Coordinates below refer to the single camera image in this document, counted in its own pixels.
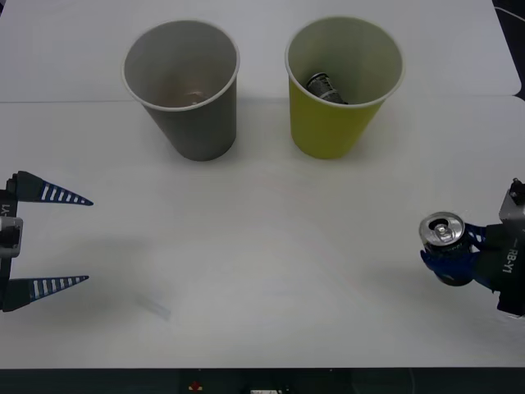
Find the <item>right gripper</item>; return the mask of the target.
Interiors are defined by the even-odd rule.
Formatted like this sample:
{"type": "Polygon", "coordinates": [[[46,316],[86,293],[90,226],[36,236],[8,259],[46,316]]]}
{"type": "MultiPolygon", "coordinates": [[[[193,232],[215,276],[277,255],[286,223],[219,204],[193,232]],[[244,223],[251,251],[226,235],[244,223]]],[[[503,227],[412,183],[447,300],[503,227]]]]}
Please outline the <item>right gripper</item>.
{"type": "Polygon", "coordinates": [[[503,224],[465,224],[468,252],[446,256],[420,251],[427,268],[448,286],[465,286],[471,281],[499,293],[497,309],[524,316],[524,242],[503,224]]]}

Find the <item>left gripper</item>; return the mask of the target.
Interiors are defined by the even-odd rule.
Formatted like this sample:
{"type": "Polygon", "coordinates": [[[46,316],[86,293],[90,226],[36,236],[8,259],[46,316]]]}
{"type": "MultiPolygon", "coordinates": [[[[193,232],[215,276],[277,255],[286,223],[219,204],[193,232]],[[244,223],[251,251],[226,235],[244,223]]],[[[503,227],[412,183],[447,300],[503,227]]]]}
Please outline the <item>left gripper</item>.
{"type": "Polygon", "coordinates": [[[10,279],[11,260],[19,254],[18,201],[42,204],[93,205],[81,196],[35,176],[18,172],[1,190],[1,287],[6,287],[1,311],[12,312],[57,294],[89,279],[89,276],[10,279]]]}

